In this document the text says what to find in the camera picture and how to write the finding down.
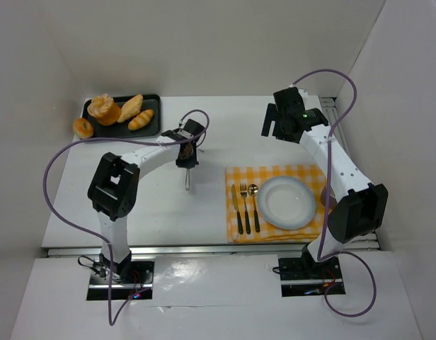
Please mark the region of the metal tongs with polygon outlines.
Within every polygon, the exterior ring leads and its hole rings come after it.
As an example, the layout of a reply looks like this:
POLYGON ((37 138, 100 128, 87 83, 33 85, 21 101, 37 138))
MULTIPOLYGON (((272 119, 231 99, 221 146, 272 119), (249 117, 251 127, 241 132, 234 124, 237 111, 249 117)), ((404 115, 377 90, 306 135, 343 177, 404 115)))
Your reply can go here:
POLYGON ((193 149, 190 156, 185 160, 185 190, 189 191, 191 187, 191 170, 199 164, 197 159, 197 149, 193 149))

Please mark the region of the striped golden bread roll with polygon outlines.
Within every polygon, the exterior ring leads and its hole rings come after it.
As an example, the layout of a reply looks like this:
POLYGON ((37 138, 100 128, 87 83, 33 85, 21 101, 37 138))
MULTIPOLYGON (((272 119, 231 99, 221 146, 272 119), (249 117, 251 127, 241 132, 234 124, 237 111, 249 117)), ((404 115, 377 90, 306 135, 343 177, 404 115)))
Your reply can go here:
POLYGON ((143 110, 139 115, 133 117, 127 127, 131 131, 142 129, 151 122, 153 117, 154 111, 152 109, 143 110))

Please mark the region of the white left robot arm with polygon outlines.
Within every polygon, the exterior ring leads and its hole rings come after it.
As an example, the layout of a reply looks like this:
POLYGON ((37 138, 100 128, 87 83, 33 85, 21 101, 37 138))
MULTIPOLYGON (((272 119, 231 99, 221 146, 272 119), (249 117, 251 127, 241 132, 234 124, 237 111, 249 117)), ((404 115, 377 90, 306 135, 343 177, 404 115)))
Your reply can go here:
POLYGON ((98 164, 87 196, 97 212, 103 243, 100 262, 123 281, 130 274, 132 252, 127 241, 127 216, 135 206, 139 180, 174 162, 186 170, 185 187, 190 187, 190 170, 198 165, 197 141, 205 127, 189 119, 174 130, 161 134, 153 146, 116 155, 104 154, 98 164))

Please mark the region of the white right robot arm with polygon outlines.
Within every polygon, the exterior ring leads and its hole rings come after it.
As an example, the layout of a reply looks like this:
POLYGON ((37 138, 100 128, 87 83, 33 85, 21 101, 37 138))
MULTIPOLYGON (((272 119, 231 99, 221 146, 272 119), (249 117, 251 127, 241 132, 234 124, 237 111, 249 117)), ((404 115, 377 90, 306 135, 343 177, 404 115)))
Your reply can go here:
POLYGON ((261 134, 301 145, 326 175, 337 205, 324 218, 325 230, 302 249, 295 264, 282 269, 292 278, 319 278, 332 266, 344 245, 378 229, 386 209, 388 191, 374 185, 341 147, 325 115, 305 106, 307 94, 289 87, 273 94, 261 134))

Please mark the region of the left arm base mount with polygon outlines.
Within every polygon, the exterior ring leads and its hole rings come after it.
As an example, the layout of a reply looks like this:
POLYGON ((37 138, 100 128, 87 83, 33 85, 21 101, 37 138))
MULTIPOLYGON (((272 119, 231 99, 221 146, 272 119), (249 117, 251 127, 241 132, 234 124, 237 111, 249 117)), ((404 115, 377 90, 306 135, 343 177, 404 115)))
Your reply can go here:
POLYGON ((80 256, 78 265, 90 270, 88 301, 108 299, 109 282, 112 283, 111 300, 150 300, 153 293, 154 261, 132 261, 122 272, 114 273, 110 279, 109 268, 88 256, 80 256))

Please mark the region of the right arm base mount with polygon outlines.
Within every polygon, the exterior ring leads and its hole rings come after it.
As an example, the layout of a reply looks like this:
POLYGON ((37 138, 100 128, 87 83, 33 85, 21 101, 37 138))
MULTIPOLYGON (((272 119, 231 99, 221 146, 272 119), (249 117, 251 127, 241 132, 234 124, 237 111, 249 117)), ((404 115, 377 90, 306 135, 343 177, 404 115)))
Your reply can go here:
POLYGON ((345 286, 340 264, 332 258, 306 267, 300 258, 279 258, 272 272, 280 278, 282 297, 344 295, 345 286))

